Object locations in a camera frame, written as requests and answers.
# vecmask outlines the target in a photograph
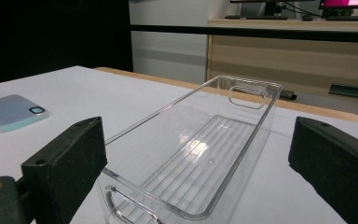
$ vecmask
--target white table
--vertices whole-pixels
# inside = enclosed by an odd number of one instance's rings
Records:
[[[19,179],[24,161],[82,119],[101,116],[107,139],[188,91],[79,66],[0,83],[0,97],[17,93],[50,113],[30,126],[0,133],[0,175]],[[289,167],[296,116],[322,120],[358,138],[358,123],[277,108],[272,133],[232,223],[344,223]],[[98,194],[94,187],[72,223],[104,223]]]

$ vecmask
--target cable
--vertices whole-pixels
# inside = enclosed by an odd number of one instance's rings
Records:
[[[295,6],[293,6],[292,4],[290,4],[290,3],[288,3],[288,2],[284,2],[284,3],[287,4],[287,5],[289,5],[290,7],[293,7],[293,8],[295,8],[295,9],[298,9],[298,10],[300,10],[300,11],[296,11],[296,10],[292,10],[292,9],[286,8],[286,6],[283,6],[282,9],[286,9],[286,10],[289,10],[289,11],[292,11],[292,12],[296,12],[296,13],[300,13],[300,14],[310,14],[310,15],[312,15],[312,16],[317,16],[317,17],[322,18],[321,15],[318,15],[318,14],[315,14],[315,13],[312,13],[312,12],[309,12],[309,11],[304,10],[304,9],[301,9],[301,8],[299,8],[299,7],[295,7]]]

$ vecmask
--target plastic storage organizer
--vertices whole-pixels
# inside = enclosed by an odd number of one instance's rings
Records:
[[[216,77],[106,140],[106,223],[228,223],[281,89]]]

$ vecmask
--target phone case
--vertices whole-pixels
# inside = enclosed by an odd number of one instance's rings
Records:
[[[14,94],[0,98],[0,133],[9,132],[48,117],[40,105]]]

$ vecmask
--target black backdrop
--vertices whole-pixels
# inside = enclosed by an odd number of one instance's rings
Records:
[[[132,71],[127,0],[0,0],[0,82],[69,66]]]

